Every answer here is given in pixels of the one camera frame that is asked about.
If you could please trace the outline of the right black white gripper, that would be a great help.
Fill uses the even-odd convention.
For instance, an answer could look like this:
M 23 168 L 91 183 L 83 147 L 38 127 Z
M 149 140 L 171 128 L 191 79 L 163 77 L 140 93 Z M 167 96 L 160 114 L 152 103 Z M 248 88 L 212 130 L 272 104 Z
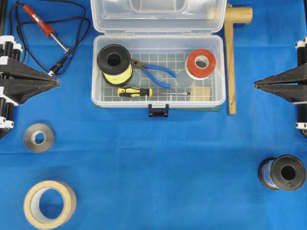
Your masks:
M 298 67 L 277 75 L 254 82 L 255 88 L 279 96 L 290 103 L 298 105 L 298 122 L 296 128 L 307 137 L 307 86 L 283 83 L 299 83 L 307 80 L 307 42 L 306 37 L 295 44 Z

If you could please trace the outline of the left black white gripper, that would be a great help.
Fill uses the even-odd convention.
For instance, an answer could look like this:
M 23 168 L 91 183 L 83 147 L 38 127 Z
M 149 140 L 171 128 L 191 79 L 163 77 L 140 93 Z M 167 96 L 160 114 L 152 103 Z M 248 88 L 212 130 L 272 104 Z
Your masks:
M 59 81 L 20 62 L 22 46 L 12 35 L 0 37 L 0 139 L 13 128 L 13 111 L 29 98 L 59 87 Z M 9 76 L 20 79 L 9 79 Z

